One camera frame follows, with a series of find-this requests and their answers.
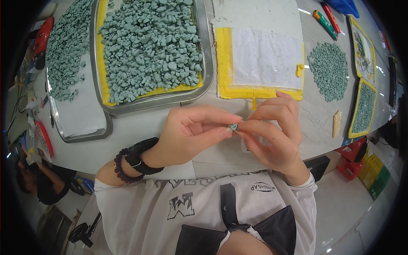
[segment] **watch strap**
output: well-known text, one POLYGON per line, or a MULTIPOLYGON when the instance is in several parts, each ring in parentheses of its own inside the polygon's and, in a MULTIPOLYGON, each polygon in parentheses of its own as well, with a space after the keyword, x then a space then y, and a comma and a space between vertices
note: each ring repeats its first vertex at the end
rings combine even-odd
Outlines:
POLYGON ((153 137, 153 138, 141 141, 139 143, 136 143, 135 145, 129 147, 129 155, 125 157, 125 160, 136 171, 144 175, 151 175, 151 174, 162 171, 164 167, 161 167, 161 168, 149 167, 140 158, 140 154, 142 154, 144 151, 147 151, 153 146, 155 146, 158 141, 159 139, 157 137, 153 137))

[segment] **green crate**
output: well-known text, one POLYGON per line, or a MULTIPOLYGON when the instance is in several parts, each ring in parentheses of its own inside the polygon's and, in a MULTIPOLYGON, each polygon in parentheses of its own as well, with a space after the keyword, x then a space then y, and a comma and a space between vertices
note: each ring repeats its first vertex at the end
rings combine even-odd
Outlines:
POLYGON ((368 192, 374 200, 376 200, 378 195, 383 191, 383 189, 387 185, 388 180, 390 179, 390 176, 391 174, 388 169, 383 166, 374 183, 368 189, 368 192))

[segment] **white t-shirt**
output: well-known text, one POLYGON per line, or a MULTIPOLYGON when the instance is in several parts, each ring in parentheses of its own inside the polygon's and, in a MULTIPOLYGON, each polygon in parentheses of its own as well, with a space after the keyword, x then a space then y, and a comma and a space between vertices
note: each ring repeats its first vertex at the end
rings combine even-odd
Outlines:
POLYGON ((240 224, 256 225, 291 205, 296 222, 295 254, 313 254, 317 189, 314 178, 290 186, 271 170, 189 180, 142 180, 120 187, 95 180, 106 241, 113 254, 175 254, 183 224, 226 231, 220 186, 236 192, 240 224))

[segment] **white tile floor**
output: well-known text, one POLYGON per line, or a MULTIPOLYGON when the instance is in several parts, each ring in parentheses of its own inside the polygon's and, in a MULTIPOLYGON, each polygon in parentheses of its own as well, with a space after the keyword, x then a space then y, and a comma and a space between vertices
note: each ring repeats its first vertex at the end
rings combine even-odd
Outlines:
POLYGON ((398 190, 402 160, 393 156, 396 151, 389 146, 369 143, 368 147, 387 166, 391 177, 375 201, 360 179, 348 182, 337 170, 317 182, 315 255, 363 254, 387 220, 398 190))

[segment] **wrist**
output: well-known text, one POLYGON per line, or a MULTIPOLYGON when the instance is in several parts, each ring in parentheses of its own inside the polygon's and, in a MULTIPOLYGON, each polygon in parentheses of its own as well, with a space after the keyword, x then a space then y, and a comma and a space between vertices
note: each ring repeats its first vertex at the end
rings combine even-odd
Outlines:
POLYGON ((284 174, 288 182, 295 186, 304 184, 310 177, 310 171, 300 157, 294 161, 284 174))
POLYGON ((157 156, 157 148, 156 146, 153 146, 147 151, 144 151, 142 154, 140 154, 140 159, 147 165, 148 167, 151 168, 161 168, 165 167, 162 162, 160 162, 160 157, 157 156))

